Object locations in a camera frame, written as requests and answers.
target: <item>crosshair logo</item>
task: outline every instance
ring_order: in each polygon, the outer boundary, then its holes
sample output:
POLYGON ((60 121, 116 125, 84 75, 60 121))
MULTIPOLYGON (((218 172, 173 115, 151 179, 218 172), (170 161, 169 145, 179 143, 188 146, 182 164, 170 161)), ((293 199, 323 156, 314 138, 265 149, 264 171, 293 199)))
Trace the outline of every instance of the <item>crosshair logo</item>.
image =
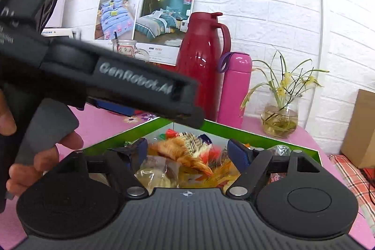
POLYGON ((191 192, 191 191, 185 191, 185 192, 183 192, 183 193, 181 193, 183 196, 186 196, 186 197, 190 197, 190 196, 193 196, 194 195, 194 193, 193 192, 191 192))

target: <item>glass jar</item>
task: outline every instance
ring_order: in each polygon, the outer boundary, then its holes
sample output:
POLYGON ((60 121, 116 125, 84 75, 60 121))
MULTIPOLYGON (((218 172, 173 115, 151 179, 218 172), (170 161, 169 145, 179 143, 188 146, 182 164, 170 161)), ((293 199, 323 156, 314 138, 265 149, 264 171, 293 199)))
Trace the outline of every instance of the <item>glass jar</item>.
POLYGON ((144 49, 137 48, 136 43, 137 41, 134 40, 112 40, 113 51, 148 62, 150 59, 149 53, 144 49))
POLYGON ((267 135, 276 138, 287 138, 298 126, 298 108, 301 95, 279 96, 270 91, 261 121, 267 135))

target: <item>human hand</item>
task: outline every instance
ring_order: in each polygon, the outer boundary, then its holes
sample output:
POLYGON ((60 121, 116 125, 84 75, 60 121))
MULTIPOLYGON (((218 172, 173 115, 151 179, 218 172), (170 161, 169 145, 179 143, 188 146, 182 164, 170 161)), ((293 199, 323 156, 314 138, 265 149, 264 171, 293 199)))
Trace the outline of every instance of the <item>human hand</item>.
MULTIPOLYGON (((10 136, 16 132, 16 129, 16 124, 6 104, 5 96, 0 91, 0 134, 10 136)), ((67 135, 59 143, 70 149, 83 147, 83 140, 76 132, 67 135)), ((13 164, 9 169, 10 179, 6 183, 8 192, 20 196, 29 186, 42 177, 44 171, 50 171, 58 163, 59 152, 55 145, 51 149, 36 154, 32 166, 13 164)))

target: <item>pink tablecloth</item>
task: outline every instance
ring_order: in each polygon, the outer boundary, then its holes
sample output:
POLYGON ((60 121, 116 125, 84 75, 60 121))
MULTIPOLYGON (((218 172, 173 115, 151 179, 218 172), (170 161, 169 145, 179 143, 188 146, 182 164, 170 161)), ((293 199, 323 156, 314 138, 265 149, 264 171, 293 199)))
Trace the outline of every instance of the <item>pink tablecloth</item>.
MULTIPOLYGON (((86 106, 83 112, 76 109, 73 109, 73 112, 80 122, 77 132, 84 140, 84 147, 100 142, 142 122, 141 119, 136 122, 129 122, 126 117, 115 115, 106 110, 97 109, 89 105, 86 106)), ((264 134, 258 119, 255 118, 245 118, 242 127, 244 130, 251 131, 252 133, 264 134)), ((328 157, 303 128, 298 127, 297 131, 286 141, 318 150, 323 166, 337 179, 342 181, 340 174, 335 170, 328 157)), ((63 146, 59 146, 59 152, 61 157, 64 157, 71 151, 63 146)), ((6 211, 0 214, 0 246, 2 246, 4 250, 12 249, 26 236, 17 219, 15 204, 15 200, 8 201, 6 211)), ((365 219, 359 214, 350 230, 350 235, 367 249, 372 249, 375 246, 375 239, 372 236, 372 232, 365 219)))

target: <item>bedroom photo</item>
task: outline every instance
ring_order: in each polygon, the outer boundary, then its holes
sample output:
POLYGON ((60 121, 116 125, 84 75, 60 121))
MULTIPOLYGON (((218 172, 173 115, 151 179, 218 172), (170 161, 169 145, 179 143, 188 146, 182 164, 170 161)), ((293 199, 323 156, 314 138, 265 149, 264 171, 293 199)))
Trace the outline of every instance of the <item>bedroom photo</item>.
POLYGON ((95 40, 131 40, 134 19, 141 0, 100 0, 95 23, 95 40))
POLYGON ((135 21, 139 43, 180 47, 194 0, 143 0, 135 21))

